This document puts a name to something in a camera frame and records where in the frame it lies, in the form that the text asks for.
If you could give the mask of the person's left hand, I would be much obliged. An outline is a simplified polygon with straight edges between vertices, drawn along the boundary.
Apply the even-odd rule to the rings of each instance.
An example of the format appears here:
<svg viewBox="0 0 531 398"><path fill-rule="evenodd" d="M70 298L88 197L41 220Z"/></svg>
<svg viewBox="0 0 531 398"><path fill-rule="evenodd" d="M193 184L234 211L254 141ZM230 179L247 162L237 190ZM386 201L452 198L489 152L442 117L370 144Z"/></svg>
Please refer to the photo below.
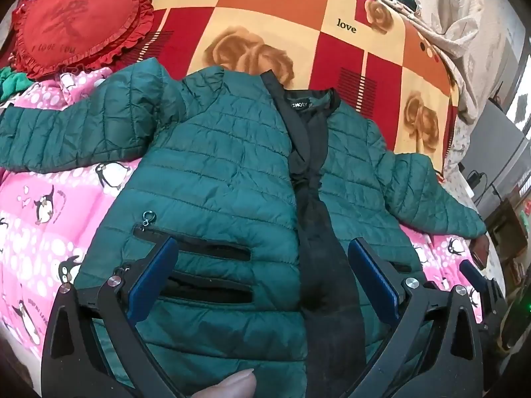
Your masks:
<svg viewBox="0 0 531 398"><path fill-rule="evenodd" d="M192 395L192 398L253 398L257 379L253 369L239 371Z"/></svg>

